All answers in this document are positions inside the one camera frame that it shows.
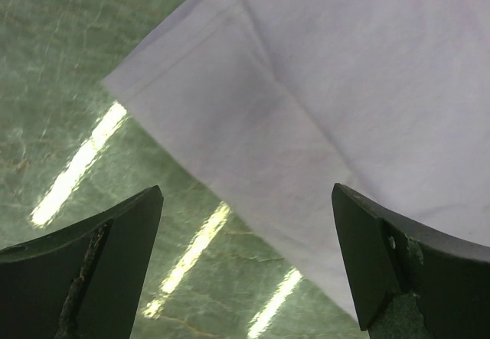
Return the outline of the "purple t shirt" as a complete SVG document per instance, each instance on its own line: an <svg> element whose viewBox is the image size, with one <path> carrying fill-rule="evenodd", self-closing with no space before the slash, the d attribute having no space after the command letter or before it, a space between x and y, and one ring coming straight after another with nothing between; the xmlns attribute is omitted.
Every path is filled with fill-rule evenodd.
<svg viewBox="0 0 490 339"><path fill-rule="evenodd" d="M335 184L489 242L489 0L187 0L104 84L348 313Z"/></svg>

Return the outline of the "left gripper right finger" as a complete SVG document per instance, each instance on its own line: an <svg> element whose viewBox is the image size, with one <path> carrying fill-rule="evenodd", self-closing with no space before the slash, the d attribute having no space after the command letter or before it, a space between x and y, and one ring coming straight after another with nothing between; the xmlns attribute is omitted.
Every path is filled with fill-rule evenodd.
<svg viewBox="0 0 490 339"><path fill-rule="evenodd" d="M343 184L335 227L359 327L371 338L487 338L489 248L397 214Z"/></svg>

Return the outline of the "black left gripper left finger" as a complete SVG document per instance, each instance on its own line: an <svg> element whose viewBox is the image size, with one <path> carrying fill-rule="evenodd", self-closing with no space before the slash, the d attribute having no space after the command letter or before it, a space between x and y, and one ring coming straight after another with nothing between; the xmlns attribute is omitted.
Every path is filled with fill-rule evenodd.
<svg viewBox="0 0 490 339"><path fill-rule="evenodd" d="M1 251L3 338L128 338L161 219L153 186Z"/></svg>

